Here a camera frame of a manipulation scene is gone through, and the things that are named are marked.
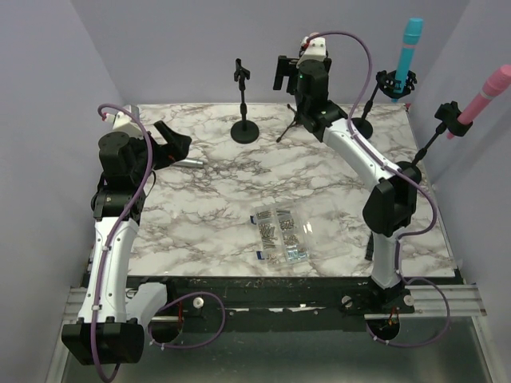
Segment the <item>marble tabletop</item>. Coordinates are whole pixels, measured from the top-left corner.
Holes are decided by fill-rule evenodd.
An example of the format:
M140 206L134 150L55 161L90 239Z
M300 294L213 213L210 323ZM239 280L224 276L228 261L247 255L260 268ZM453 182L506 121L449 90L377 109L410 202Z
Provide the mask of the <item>marble tabletop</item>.
M349 105L341 105L349 111ZM366 276L369 229L362 208L369 192L341 156L304 128L275 138L292 120L285 105L254 104L248 117L259 125L259 139L242 145L230 137L239 105L140 105L142 122L163 120L193 139L189 158L204 169L167 168L157 172L133 244L130 275L185 276ZM368 118L370 142L387 158L408 160L416 152L404 105L375 105ZM260 237L249 216L255 207L299 200L316 212L315 232L324 251L301 263L274 267L258 260ZM428 225L431 209L419 195L410 230ZM402 246L405 275L452 276L453 261L437 225Z

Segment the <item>red wire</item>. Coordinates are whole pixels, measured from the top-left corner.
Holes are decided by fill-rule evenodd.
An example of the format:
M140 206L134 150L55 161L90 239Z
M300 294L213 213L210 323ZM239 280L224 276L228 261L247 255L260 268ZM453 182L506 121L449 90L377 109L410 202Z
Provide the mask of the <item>red wire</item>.
M177 317L177 322L180 325L183 324L183 302L179 302L179 314Z

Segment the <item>purple wall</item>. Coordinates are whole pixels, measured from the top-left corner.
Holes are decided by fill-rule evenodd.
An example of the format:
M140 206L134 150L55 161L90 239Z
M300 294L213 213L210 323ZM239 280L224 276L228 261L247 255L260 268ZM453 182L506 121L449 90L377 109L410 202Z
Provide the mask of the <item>purple wall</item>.
M0 6L0 375L45 380L93 239L95 108L121 98L69 0Z
M411 122L419 144L433 135L437 107L466 107L486 78L511 64L511 2L472 0L418 90ZM430 180L463 276L476 282L511 378L511 89L491 102L462 139L441 137L426 157Z
M239 102L240 57L252 71L248 102L289 102L272 90L277 57L296 57L307 34L348 30L370 47L377 70L398 63L410 17L424 18L414 59L423 79L469 0L71 0L121 95L132 103ZM356 41L331 37L331 99L352 102L367 59ZM389 102L387 97L378 96Z

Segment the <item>cable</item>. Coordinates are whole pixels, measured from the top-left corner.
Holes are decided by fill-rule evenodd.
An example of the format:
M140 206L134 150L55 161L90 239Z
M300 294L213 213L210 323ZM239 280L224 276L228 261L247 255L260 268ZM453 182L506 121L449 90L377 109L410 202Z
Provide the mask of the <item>cable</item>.
M434 225L437 223L437 218L438 218L438 213L437 213L437 208L436 208L436 205L433 201L433 198L431 198L428 193L423 190L415 181L413 181L410 177L407 177L405 176L404 174L402 174L401 172L397 171L397 170L394 170L393 168L389 167L385 162L383 162L382 160L380 160L380 158L375 154L373 153L372 150L369 149L369 147L365 144L364 140L362 140L359 135L358 135L358 131L356 132L354 129L353 129L353 124L351 123L351 118L353 117L353 114L355 113L355 110L358 106L358 103L362 100L362 97L364 95L364 93L366 92L367 90L367 86L369 85L369 82L370 82L370 77L371 77L371 74L373 72L373 61L372 61L372 58L371 58L371 55L370 55L370 52L369 52L369 49L367 48L367 45L364 43L364 41L362 41L358 36L356 36L355 34L351 34L349 32L344 32L344 31L338 31L338 30L331 30L331 31L327 31L327 32L322 32L320 34L314 34L313 36L310 36L308 39L307 39L307 44L313 39L313 38L320 38L320 37L323 37L323 36L328 36L328 35L341 35L341 36L348 36L349 38L353 38L355 39L364 49L364 51L366 52L366 55L367 55L367 64L368 64L368 68L367 68L367 75L366 75L366 81L364 82L364 86L362 87L362 90L360 91L360 94L357 96L357 98L355 99L355 102L353 104L353 106L351 107L351 110L348 114L348 119L347 119L347 125L348 125L348 129L350 130L350 134L351 136L353 137L353 139L362 147L362 149L379 165L381 166L383 169L387 170L388 172L391 172L392 174L394 174L395 176L398 176L400 177L401 179L405 180L406 182L408 182L409 184L411 184L414 188L416 188L426 199L427 201L430 203L430 206L431 206L431 210L433 212L433 217L431 218L431 222L430 222L430 225L425 228L425 229L422 229L420 231L410 231L410 232L405 232L405 233L402 233L400 235L398 235L398 237L396 238L396 250L395 250L395 262L396 262L396 269L398 270L398 273L402 279L402 281L406 284L406 285L410 285L411 283L415 282L415 281L418 281L418 280L421 280L429 285L431 285L435 290L438 291L438 293L440 293L440 295L442 296L444 302L446 303L446 310L447 310L447 315L446 315L446 325L444 326L444 329L434 338L430 339L429 341L426 341L426 342L423 342L423 343L418 343L417 345L403 345L401 343L394 343L394 342L388 342L388 341L384 341L383 339L380 339L378 337L376 337L372 331L369 329L369 326L366 326L369 333L371 334L371 336L373 336L373 339L377 342L380 342L380 343L383 343L383 344L386 344L386 345L393 345L395 347L420 347L420 346L423 346L423 345L429 345L435 341L437 341L439 338L441 338L445 333L446 331L448 330L449 328L449 325L450 325L450 306L449 306L449 302L447 300L447 297L444 295L444 293L440 290L440 288L435 285L434 283L432 283L431 281L425 279L425 278L412 278L410 281L406 281L405 280L405 277L403 276L402 274L402 270L401 270L401 259L400 259L400 250L401 250L401 243L399 242L402 238L404 237L408 237L408 236L413 236L413 235L422 235L422 234L425 234L427 233L428 231L430 231L431 229L433 229Z
M211 338L209 338L207 341L204 341L204 342L201 342L201 343L197 343L195 345L169 345L169 344L166 344L166 343L158 343L157 341L155 341L154 337L153 337L153 332L151 330L151 326L149 325L148 328L147 328L147 331L149 333L149 336L151 337L151 343L150 344L156 344L159 347L162 347L162 349L163 348L166 348L166 349L198 349L199 347L203 347L205 345L208 345L209 343L213 342L214 340L216 340L220 336L220 334L222 333L222 330L224 329L224 326L225 326L225 316L226 316L225 315L225 306L224 306L224 303L222 302L222 300L220 299L220 297L218 295L213 294L213 293L208 293L207 291L196 291L194 293L183 295L182 297L179 297L178 299L175 299L172 302L170 302L170 303L166 304L165 306L163 306L162 308L160 308L158 310L158 312L161 312L163 310L167 310L169 307L172 307L175 304L177 304L179 302L182 302L182 301L184 301L187 298L195 297L197 295L206 295L208 297L212 297L212 298L216 299L216 301L220 305L220 309L222 310L222 322L220 323L220 327L219 327L218 331L216 331L216 333L213 334L213 336Z
M151 141L149 139L149 135L147 131L144 128L144 125L140 122L140 120L134 116L130 111L122 108L121 106L114 105L114 104L101 104L97 107L98 114L103 118L103 120L106 118L106 113L103 113L103 109L105 108L111 108L115 109L119 112L123 112L126 116L132 119L132 121L135 122L135 124L138 125L139 129L142 131L142 136L144 136L145 143L147 144L147 165L145 167L144 177L142 178L141 184L139 185L137 191L135 191L135 194L133 195L132 199L126 204L124 210L119 215L119 218L117 218L117 221L112 227L112 230L106 237L105 241L105 249L101 252L99 267L97 268L97 277L96 277L96 289L94 290L94 300L93 300L93 306L99 307L100 306L100 293L101 293L101 285L103 283L103 274L105 273L105 263L106 263L106 256L108 252L110 251L111 243L113 240L113 236L115 235L117 229L119 228L119 225L121 225L121 222L124 217L129 213L132 206L135 204L135 202L138 200L138 197L141 195L141 193L144 190L145 183L147 182L147 179L149 178L149 175L151 174L151 170L153 167L153 147L151 145ZM101 362L99 360L99 353L97 352L97 340L96 340L96 326L97 326L97 315L98 310L93 310L93 316L92 320L90 322L90 349L93 355L94 360L94 366L96 367L97 374L99 375L99 378L104 383L110 383L115 379L115 376L117 375L117 372L119 371L120 364L117 363L115 368L113 369L112 375L110 377L107 377L105 375L105 372L103 371L101 367Z
M378 338L376 335L374 335L373 331L370 329L369 325L366 323L366 330L369 333L369 335L373 338L374 341L381 343L383 345L389 345L391 347L398 347L400 349L414 349L414 348L423 347L425 345L430 345L432 343L435 343L436 341L440 340L447 333L447 331L449 330L449 326L450 326L450 306L449 306L449 301L447 300L446 295L444 294L444 292L442 290L440 290L440 287L438 287L437 285L435 285L434 283L432 283L431 281L429 281L426 278L421 278L421 277L412 278L410 281L406 282L406 284L410 285L411 283L413 283L415 281L422 281L422 282L427 283L428 285L432 286L436 291L438 291L438 293L442 296L442 299L444 300L444 303L446 304L446 310L447 310L446 324L444 325L443 329L437 335L435 335L434 337L432 337L431 339L429 339L427 341L410 345L410 344L406 344L406 343L384 341L383 339Z

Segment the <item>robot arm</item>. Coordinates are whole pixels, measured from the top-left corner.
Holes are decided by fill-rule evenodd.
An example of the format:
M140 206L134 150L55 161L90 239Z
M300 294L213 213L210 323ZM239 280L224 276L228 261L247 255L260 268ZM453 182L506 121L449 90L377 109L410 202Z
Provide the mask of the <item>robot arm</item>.
M113 132L104 135L98 143L103 173L91 203L96 220L91 278L77 323L65 325L61 335L63 343L83 365L93 364L90 330L94 311L97 312L97 351L101 364L134 363L140 360L144 349L145 329L168 298L164 284L145 283L128 304L125 302L129 258L145 202L143 192L121 221L109 248L105 248L107 236L141 185L148 158L141 131L128 116L118 113L107 115L105 120L113 124ZM154 125L167 144L159 145L149 135L153 150L151 168L158 170L184 160L192 139L173 132L163 121ZM103 252L105 268L98 283ZM101 286L100 300L95 306L97 286Z
M417 191L405 180L389 172L379 164L370 151L388 168L401 171L419 182L417 168L404 168L393 164L379 153L362 135L364 144L354 140L357 134L347 125L347 114L328 100L328 72L331 59L327 58L324 38L314 38L307 44L303 40L300 59L279 57L274 89L279 90L283 78L289 77L287 92L295 96L296 117L320 142L334 149L361 177L370 191L370 198L362 210L367 226L374 236L374 267L371 277L381 289L391 289L400 283L396 274L396 239L402 229L410 224L415 213Z

